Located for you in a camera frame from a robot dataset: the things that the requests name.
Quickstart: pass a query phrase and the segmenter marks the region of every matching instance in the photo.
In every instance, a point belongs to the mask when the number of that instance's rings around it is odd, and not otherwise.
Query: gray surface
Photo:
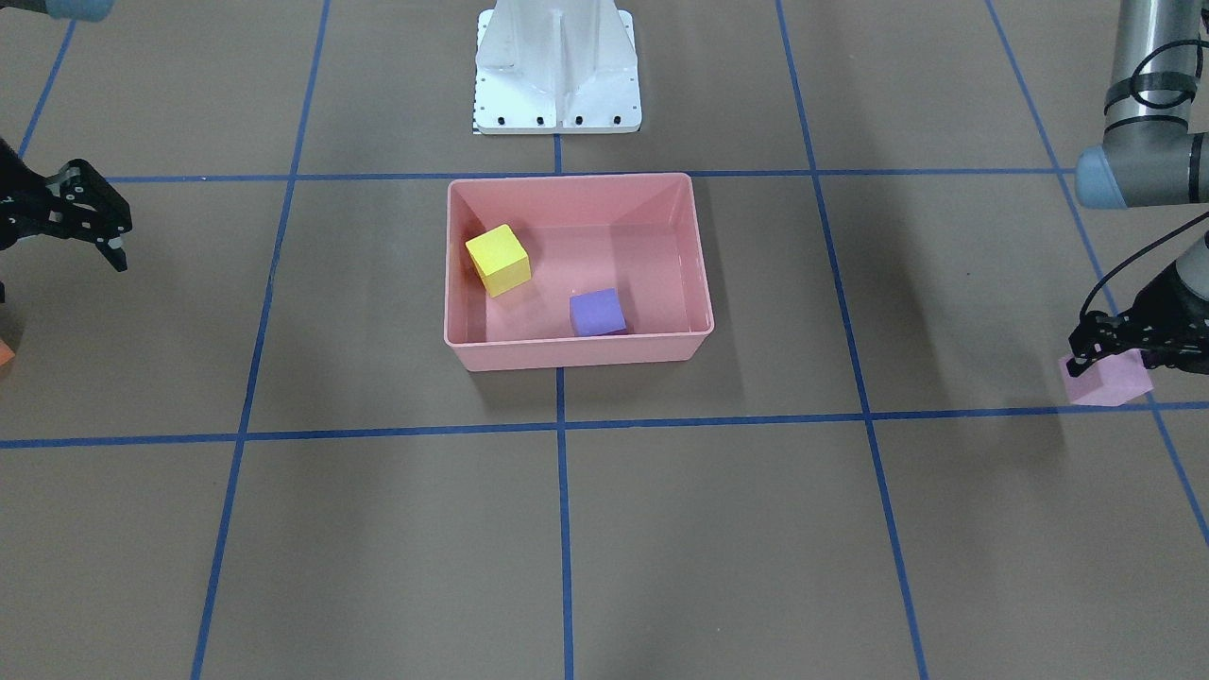
[[[878,431],[935,678],[1204,676],[1209,560],[1150,414]]]
[[[0,451],[0,675],[183,678],[229,444]]]
[[[468,134],[488,5],[331,2],[301,171],[554,169],[549,138]],[[76,25],[31,165],[287,173],[322,7],[120,0]],[[563,650],[560,415],[861,413],[812,179],[771,177],[806,167],[777,4],[621,7],[646,125],[563,139],[565,168],[764,171],[694,178],[718,319],[698,356],[567,370],[562,414],[555,371],[467,374],[440,333],[447,178],[297,181],[249,425],[339,439],[239,449],[206,629],[287,183],[122,184],[129,272],[83,243],[0,253],[0,676],[186,678],[199,632],[204,679],[559,680],[565,652],[589,680],[920,675],[860,421],[569,432]],[[1070,167],[1099,139],[1117,2],[995,7]],[[1151,414],[1023,415],[1065,404],[1094,280],[1058,178],[914,174],[1051,165],[987,5],[783,8],[820,166],[912,173],[821,179],[872,409],[1022,409],[873,425],[930,678],[1203,676],[1209,549]],[[66,25],[0,11],[13,144]],[[1192,214],[1082,221],[1107,267]],[[1153,378],[1161,402],[1209,400],[1202,376]],[[1163,420],[1209,503],[1205,410]],[[526,422],[548,430],[469,433]],[[447,434],[363,430],[429,426]],[[122,438],[208,433],[227,442]],[[64,437],[125,445],[23,442]]]
[[[554,436],[249,445],[208,678],[561,678]]]
[[[861,425],[572,432],[567,445],[577,676],[914,674]]]

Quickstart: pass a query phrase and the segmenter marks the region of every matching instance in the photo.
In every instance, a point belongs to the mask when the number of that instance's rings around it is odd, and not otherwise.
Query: white base
[[[479,15],[479,45],[493,13],[494,10],[486,10]],[[624,10],[618,10],[618,15],[630,44],[635,45],[634,16]],[[567,94],[561,119],[556,97],[556,93],[538,90],[515,74],[479,69],[474,82],[474,133],[612,134],[637,132],[642,126],[637,69],[598,71]]]

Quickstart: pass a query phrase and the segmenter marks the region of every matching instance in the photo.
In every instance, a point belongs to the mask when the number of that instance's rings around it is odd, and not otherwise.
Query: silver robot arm
[[[1202,24],[1209,27],[1207,7],[1209,0],[1122,0],[1104,143],[1083,151],[1076,167],[1076,194],[1084,207],[1209,201],[1205,133],[1188,132],[1203,47],[1209,47],[1201,38]],[[1205,218],[1209,213],[1178,232]],[[1147,368],[1209,374],[1209,234],[1143,288],[1129,310],[1118,316],[1087,310],[1084,304],[1070,336],[1071,375],[1128,350],[1140,350]]]

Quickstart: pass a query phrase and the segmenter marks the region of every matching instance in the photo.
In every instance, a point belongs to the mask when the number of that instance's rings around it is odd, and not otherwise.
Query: cube
[[[533,277],[528,253],[516,240],[513,227],[507,224],[467,241],[465,248],[470,252],[474,270],[479,272],[482,286],[492,298]]]
[[[1060,370],[1066,386],[1066,397],[1072,404],[1120,407],[1155,388],[1150,371],[1143,363],[1140,350],[1105,357],[1092,364],[1078,378],[1071,378],[1066,373],[1066,362],[1070,358],[1070,355],[1063,357]]]
[[[621,313],[617,288],[572,296],[571,325],[580,338],[625,330],[625,315]]]

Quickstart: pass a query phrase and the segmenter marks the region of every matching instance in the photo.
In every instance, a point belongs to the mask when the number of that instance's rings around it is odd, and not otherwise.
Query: black band
[[[1188,128],[1188,121],[1181,119],[1180,116],[1134,116],[1132,119],[1121,120],[1110,125],[1109,127],[1104,128],[1104,132],[1106,133],[1110,129],[1116,129],[1123,125],[1129,125],[1132,122],[1147,122],[1147,121],[1174,122],[1179,123],[1181,127],[1184,127],[1184,129]]]
[[[1204,146],[1205,133],[1192,136],[1192,152],[1188,154],[1188,202],[1201,202],[1201,148]]]
[[[1133,97],[1134,92],[1172,91],[1180,92],[1185,102],[1192,100],[1197,96],[1199,81],[1180,71],[1156,71],[1145,73],[1133,79],[1124,79],[1109,87],[1109,93],[1104,97],[1104,113],[1107,114],[1112,104],[1124,102]]]

